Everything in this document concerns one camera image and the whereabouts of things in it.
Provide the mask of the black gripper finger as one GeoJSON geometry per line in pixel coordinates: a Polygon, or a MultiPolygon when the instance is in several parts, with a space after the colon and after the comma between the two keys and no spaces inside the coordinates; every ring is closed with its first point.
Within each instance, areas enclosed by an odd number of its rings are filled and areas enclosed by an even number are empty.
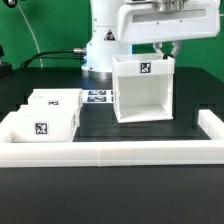
{"type": "Polygon", "coordinates": [[[162,52],[162,44],[157,42],[153,44],[153,49],[155,50],[155,52],[160,56],[163,57],[164,53],[162,52]]]}
{"type": "Polygon", "coordinates": [[[179,51],[180,51],[180,49],[182,47],[182,42],[181,41],[174,41],[172,43],[172,45],[173,45],[173,48],[172,48],[172,50],[170,52],[170,56],[175,58],[178,55],[178,53],[179,53],[179,51]]]}

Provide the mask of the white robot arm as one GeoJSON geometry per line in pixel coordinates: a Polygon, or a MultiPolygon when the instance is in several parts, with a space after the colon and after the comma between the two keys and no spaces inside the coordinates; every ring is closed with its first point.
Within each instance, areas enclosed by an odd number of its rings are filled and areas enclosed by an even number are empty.
{"type": "Polygon", "coordinates": [[[220,31],[221,0],[90,0],[92,37],[86,45],[82,71],[107,79],[114,55],[130,55],[132,47],[215,37],[220,31]]]}

